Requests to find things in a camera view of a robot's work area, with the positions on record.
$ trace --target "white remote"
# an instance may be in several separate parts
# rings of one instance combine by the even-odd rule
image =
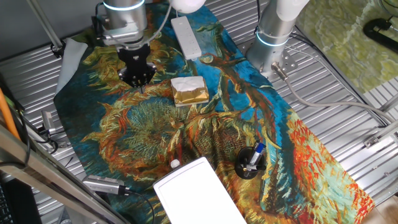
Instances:
[[[196,60],[200,57],[201,50],[187,17],[183,16],[172,19],[172,26],[185,59]]]

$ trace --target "green fabric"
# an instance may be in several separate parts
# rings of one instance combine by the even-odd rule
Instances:
[[[398,6],[397,0],[386,1]],[[363,26],[377,18],[389,18],[378,0],[310,0],[297,25],[365,93],[398,76],[398,54],[363,33]],[[397,37],[394,30],[385,33]]]

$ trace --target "metal table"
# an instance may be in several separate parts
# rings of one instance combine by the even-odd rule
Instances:
[[[261,0],[261,7],[267,4]],[[256,0],[208,0],[207,7],[225,26],[238,47],[245,51],[254,38],[257,24]],[[321,57],[306,44],[289,40],[289,45],[305,49],[309,54]],[[290,51],[298,64],[298,70],[290,73],[290,81],[298,94],[311,102],[359,101],[363,96],[344,77],[330,73],[321,63],[301,53]],[[26,118],[36,127],[42,124],[41,111],[51,111],[57,131],[63,130],[53,104],[55,89],[62,59],[56,58],[49,46],[0,62],[0,72],[20,103],[25,106]],[[311,108],[301,105],[290,93],[285,83],[271,75],[277,92],[298,113],[330,153],[344,169],[379,204],[398,192],[398,144],[397,139],[386,137],[370,148],[365,140],[382,129],[373,114],[361,108],[339,106],[335,108]],[[65,134],[58,134],[56,141],[65,141],[67,146],[53,156],[79,179],[85,171]],[[56,223],[62,204],[34,190],[35,199],[43,223]]]

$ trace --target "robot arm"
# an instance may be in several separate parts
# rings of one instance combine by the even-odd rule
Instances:
[[[297,16],[309,0],[270,0],[262,12],[256,38],[246,57],[264,76],[273,73],[271,65],[281,63],[282,53]]]
[[[171,0],[159,30],[147,39],[144,37],[147,27],[145,0],[104,0],[106,17],[96,15],[93,25],[98,38],[105,45],[115,45],[120,60],[126,63],[126,67],[119,71],[119,78],[143,93],[156,72],[156,66],[146,60],[150,54],[149,43],[162,30],[171,8],[192,13],[204,3],[205,0]]]
[[[309,0],[278,0],[276,13],[283,21],[292,21],[299,16]]]

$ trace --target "pen holder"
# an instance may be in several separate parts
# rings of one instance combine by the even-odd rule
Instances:
[[[257,176],[257,173],[259,172],[259,170],[248,171],[246,170],[246,168],[244,168],[244,165],[249,163],[253,153],[254,153],[253,147],[244,147],[239,151],[238,157],[236,158],[235,172],[240,178],[244,180],[250,180],[255,178]],[[257,165],[263,167],[264,163],[265,163],[264,156],[261,156],[259,163]]]

